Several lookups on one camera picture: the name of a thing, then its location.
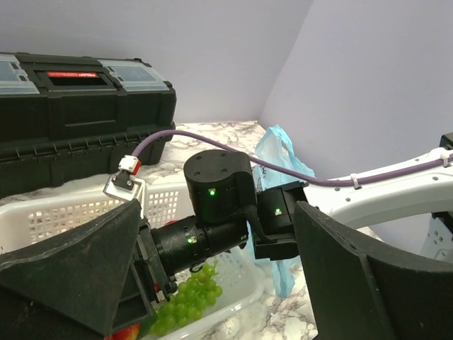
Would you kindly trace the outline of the red fake apple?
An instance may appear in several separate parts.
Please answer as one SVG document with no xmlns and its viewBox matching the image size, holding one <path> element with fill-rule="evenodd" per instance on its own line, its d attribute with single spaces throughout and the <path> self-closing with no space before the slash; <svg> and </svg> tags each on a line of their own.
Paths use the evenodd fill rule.
<svg viewBox="0 0 453 340">
<path fill-rule="evenodd" d="M 133 324 L 129 327 L 121 329 L 120 331 L 111 334 L 104 338 L 104 340 L 136 340 L 139 334 L 140 324 Z"/>
</svg>

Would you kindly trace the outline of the light blue plastic bag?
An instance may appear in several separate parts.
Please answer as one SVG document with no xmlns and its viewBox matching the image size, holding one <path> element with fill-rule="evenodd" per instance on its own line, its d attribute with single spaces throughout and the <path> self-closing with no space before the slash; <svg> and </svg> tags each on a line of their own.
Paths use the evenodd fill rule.
<svg viewBox="0 0 453 340">
<path fill-rule="evenodd" d="M 257 158 L 283 168 L 314 177 L 315 173 L 303 164 L 294 154 L 294 148 L 288 134 L 278 125 L 269 127 L 255 148 Z M 295 177 L 268 169 L 262 165 L 253 167 L 253 180 L 257 191 L 296 181 Z M 279 298 L 288 298 L 295 284 L 290 268 L 300 262 L 298 255 L 290 259 L 271 261 L 256 259 L 254 263 L 269 269 L 275 294 Z"/>
</svg>

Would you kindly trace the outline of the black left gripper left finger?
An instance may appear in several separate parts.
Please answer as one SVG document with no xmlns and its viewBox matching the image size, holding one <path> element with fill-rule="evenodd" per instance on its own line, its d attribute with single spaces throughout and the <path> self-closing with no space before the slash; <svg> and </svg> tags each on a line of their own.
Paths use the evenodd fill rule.
<svg viewBox="0 0 453 340">
<path fill-rule="evenodd" d="M 109 336 L 142 319 L 130 265 L 140 219 L 133 200 L 1 255 L 2 336 Z"/>
</svg>

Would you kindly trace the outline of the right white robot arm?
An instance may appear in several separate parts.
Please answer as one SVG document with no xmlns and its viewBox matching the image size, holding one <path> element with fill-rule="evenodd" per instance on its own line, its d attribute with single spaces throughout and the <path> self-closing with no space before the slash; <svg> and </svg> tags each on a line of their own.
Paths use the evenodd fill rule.
<svg viewBox="0 0 453 340">
<path fill-rule="evenodd" d="M 151 291 L 175 273 L 251 242 L 259 259 L 299 256 L 320 339 L 451 339 L 452 238 L 415 255 L 361 233 L 364 226 L 452 214 L 452 151 L 444 147 L 368 174 L 294 182 L 257 192 L 246 153 L 213 143 L 183 170 L 192 216 L 140 228 Z"/>
</svg>

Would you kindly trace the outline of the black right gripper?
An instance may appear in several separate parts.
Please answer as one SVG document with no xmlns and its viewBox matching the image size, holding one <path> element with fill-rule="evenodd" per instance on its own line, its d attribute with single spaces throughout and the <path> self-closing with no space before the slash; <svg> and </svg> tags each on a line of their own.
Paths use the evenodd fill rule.
<svg viewBox="0 0 453 340">
<path fill-rule="evenodd" d="M 113 329 L 156 319 L 152 303 L 175 292 L 175 275 L 248 241 L 257 197 L 249 157 L 210 149 L 189 158 L 183 173 L 193 215 L 153 228 L 140 220 Z"/>
</svg>

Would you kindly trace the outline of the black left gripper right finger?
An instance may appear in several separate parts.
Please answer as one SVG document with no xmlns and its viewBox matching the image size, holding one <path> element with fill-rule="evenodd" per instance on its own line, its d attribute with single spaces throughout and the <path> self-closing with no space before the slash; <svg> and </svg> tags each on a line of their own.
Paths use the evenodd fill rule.
<svg viewBox="0 0 453 340">
<path fill-rule="evenodd" d="M 451 339 L 452 265 L 346 227 L 306 202 L 294 212 L 317 339 Z"/>
</svg>

